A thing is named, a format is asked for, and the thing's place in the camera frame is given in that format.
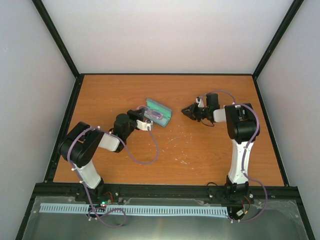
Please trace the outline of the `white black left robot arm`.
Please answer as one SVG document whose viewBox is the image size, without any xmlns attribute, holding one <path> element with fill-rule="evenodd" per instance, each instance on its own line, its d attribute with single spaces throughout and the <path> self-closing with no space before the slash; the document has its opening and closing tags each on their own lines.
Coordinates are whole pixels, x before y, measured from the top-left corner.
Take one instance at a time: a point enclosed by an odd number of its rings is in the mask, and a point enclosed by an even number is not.
<svg viewBox="0 0 320 240">
<path fill-rule="evenodd" d="M 98 148 L 119 153 L 134 130 L 150 131 L 153 121 L 147 120 L 144 113 L 140 109 L 117 115 L 108 132 L 80 121 L 59 143 L 58 153 L 71 164 L 71 170 L 87 187 L 86 195 L 92 201 L 99 201 L 104 195 L 103 178 L 93 164 L 94 154 Z"/>
</svg>

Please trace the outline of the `light blue cleaning cloth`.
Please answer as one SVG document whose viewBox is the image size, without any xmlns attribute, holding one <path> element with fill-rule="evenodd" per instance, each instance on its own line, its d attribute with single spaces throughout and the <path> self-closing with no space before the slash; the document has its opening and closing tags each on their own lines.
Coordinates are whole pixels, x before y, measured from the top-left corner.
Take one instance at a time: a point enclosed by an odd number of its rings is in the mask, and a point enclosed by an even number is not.
<svg viewBox="0 0 320 240">
<path fill-rule="evenodd" d="M 156 110 L 150 110 L 144 113 L 145 117 L 154 121 L 155 123 L 164 126 L 167 123 L 165 115 Z"/>
</svg>

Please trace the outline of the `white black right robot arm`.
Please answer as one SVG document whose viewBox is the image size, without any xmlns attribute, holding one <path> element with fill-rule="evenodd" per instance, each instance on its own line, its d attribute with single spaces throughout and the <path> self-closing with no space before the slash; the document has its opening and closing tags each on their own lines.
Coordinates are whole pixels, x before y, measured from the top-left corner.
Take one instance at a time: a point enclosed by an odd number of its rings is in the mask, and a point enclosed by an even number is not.
<svg viewBox="0 0 320 240">
<path fill-rule="evenodd" d="M 195 102 L 181 110 L 189 119 L 210 123 L 226 123 L 232 142 L 231 166 L 224 185 L 224 197 L 235 202 L 249 192 L 248 168 L 251 149 L 260 134 L 260 121 L 251 103 L 236 103 L 221 107 L 217 91 L 198 96 Z"/>
</svg>

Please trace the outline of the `teal glasses case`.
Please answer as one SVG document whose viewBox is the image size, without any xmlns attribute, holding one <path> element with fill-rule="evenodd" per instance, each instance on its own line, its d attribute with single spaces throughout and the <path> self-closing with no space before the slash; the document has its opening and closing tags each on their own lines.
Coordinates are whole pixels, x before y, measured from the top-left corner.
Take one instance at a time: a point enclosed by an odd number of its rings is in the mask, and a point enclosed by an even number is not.
<svg viewBox="0 0 320 240">
<path fill-rule="evenodd" d="M 146 99 L 145 109 L 144 116 L 161 127 L 166 127 L 168 125 L 173 114 L 171 108 L 168 108 L 151 98 Z"/>
</svg>

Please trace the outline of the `pink transparent sunglasses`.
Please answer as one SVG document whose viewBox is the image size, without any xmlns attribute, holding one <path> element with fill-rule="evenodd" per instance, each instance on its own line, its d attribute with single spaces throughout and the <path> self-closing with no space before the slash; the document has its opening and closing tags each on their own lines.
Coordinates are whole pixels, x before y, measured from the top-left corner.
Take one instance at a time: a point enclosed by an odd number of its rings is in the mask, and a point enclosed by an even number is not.
<svg viewBox="0 0 320 240">
<path fill-rule="evenodd" d="M 144 117 L 147 119 L 156 119 L 156 120 L 162 120 L 164 118 L 164 115 L 157 111 L 153 110 L 148 106 L 140 105 L 136 108 L 136 110 L 144 109 Z"/>
</svg>

